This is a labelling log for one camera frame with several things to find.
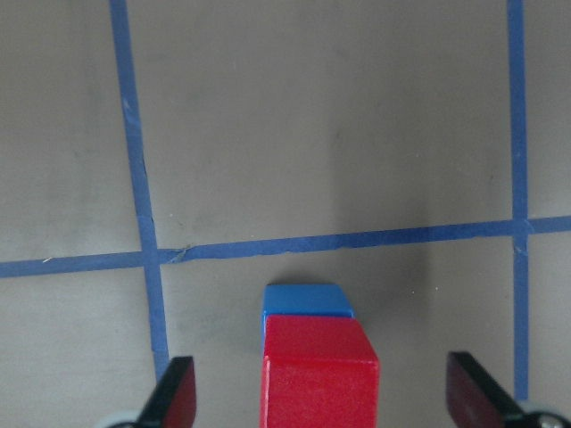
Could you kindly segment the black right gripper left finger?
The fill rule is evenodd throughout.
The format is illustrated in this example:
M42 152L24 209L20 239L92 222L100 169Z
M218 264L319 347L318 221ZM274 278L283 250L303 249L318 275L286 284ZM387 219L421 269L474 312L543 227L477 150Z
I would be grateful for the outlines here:
M192 356L173 358L135 421L135 427L191 428L196 418Z

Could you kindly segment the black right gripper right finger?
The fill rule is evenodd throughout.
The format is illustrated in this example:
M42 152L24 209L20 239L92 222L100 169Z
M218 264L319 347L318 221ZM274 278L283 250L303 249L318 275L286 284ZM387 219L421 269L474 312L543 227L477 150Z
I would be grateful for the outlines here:
M448 353L445 401L456 427L525 425L524 410L469 352Z

